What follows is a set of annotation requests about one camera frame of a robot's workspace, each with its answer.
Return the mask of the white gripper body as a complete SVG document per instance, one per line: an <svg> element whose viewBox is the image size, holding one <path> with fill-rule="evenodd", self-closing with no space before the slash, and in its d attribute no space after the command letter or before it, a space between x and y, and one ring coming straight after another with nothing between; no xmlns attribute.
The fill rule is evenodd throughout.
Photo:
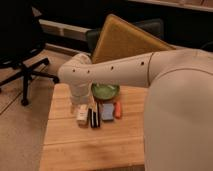
<svg viewBox="0 0 213 171"><path fill-rule="evenodd" d="M91 103L91 91L86 88L70 88L71 112L76 113L79 105Z"/></svg>

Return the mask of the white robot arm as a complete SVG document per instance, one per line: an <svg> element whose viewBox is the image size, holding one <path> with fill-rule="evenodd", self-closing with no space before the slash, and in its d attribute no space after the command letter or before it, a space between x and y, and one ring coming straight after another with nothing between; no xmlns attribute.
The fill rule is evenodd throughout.
<svg viewBox="0 0 213 171"><path fill-rule="evenodd" d="M77 103L91 83L146 87L145 171L213 171L213 53L179 49L98 64L77 54L58 75Z"/></svg>

